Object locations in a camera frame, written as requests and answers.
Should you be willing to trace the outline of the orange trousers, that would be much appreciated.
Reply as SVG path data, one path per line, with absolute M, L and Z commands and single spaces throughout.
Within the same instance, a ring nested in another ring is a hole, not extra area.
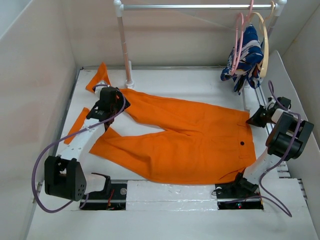
M 256 160 L 242 99 L 216 69 L 134 70 L 130 107 L 84 153 L 82 166 L 164 184 L 228 183 Z

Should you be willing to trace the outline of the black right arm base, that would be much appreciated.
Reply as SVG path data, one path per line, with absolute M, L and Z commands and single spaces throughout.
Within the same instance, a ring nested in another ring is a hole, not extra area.
M 234 186 L 233 183 L 216 184 L 211 192 L 217 199 L 218 210 L 263 210 L 262 200 L 258 193 L 243 187 Z

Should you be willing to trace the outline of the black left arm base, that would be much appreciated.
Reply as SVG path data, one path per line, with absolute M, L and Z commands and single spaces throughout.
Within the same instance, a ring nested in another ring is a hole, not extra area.
M 83 196 L 79 209 L 84 211 L 122 211 L 126 209 L 128 183 L 111 182 L 110 187 L 100 192 L 91 192 L 88 199 Z

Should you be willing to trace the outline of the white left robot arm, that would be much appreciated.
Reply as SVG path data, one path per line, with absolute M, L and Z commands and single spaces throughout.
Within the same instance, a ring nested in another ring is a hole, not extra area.
M 45 193 L 71 201 L 95 193 L 100 198 L 111 194 L 110 177 L 89 171 L 86 158 L 96 141 L 107 131 L 115 117 L 130 106 L 117 87 L 101 85 L 99 99 L 85 114 L 80 130 L 57 156 L 44 162 Z

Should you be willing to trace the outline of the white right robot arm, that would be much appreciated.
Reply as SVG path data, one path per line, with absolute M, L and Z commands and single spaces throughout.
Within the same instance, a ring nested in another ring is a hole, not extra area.
M 243 173 L 238 173 L 231 184 L 231 191 L 237 197 L 243 197 L 248 192 L 258 192 L 259 184 L 271 170 L 282 161 L 297 159 L 305 149 L 311 136 L 314 124 L 301 120 L 299 115 L 290 111 L 291 100 L 286 97 L 269 97 L 265 106 L 260 106 L 257 112 L 246 122 L 255 127 L 264 128 L 267 124 L 275 124 L 269 134 L 266 149 L 260 157 Z M 280 158 L 276 162 L 272 156 Z

